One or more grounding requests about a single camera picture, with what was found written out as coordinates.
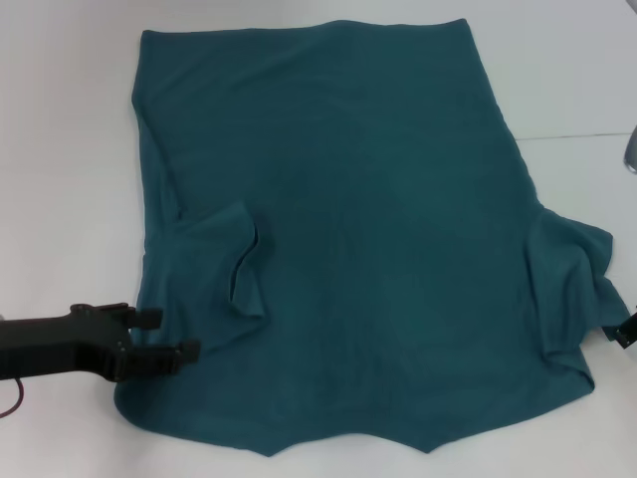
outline teal t-shirt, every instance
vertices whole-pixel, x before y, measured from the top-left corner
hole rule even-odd
[[[593,390],[611,236],[539,204],[464,20],[144,32],[133,104],[164,311],[135,339],[203,349],[118,386],[132,423],[429,451]]]

